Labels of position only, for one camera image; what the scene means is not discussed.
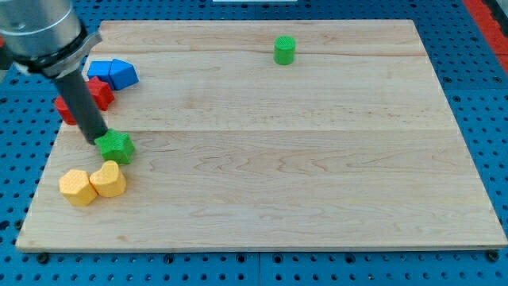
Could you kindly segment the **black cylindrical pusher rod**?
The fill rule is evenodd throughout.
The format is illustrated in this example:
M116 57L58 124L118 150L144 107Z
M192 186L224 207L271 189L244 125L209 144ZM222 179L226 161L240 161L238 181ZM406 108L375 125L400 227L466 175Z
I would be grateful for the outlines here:
M81 72L71 71L55 78L53 83L85 140L88 144L94 145L95 140L108 131L108 127Z

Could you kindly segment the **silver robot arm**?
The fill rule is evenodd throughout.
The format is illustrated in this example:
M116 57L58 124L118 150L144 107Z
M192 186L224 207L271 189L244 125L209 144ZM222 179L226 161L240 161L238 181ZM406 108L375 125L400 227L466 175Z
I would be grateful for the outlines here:
M87 32L72 1L1 0L1 36L20 72L53 82L89 144L107 132L80 71L102 38Z

